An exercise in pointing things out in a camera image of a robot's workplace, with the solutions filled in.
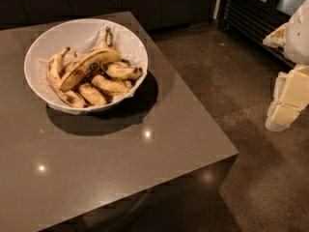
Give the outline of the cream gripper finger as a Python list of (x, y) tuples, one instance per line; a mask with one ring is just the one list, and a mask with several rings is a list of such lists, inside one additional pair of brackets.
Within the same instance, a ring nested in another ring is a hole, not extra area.
[(285, 35), (288, 23), (284, 23), (263, 39), (263, 44), (272, 48), (285, 46)]
[(280, 72), (275, 80), (266, 128), (275, 132), (288, 129), (308, 104), (309, 66), (296, 65), (289, 72)]

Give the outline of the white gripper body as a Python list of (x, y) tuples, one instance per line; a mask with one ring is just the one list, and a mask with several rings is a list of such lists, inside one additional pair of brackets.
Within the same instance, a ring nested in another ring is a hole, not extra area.
[(296, 64), (309, 64), (309, 0), (302, 3), (288, 22), (284, 53)]

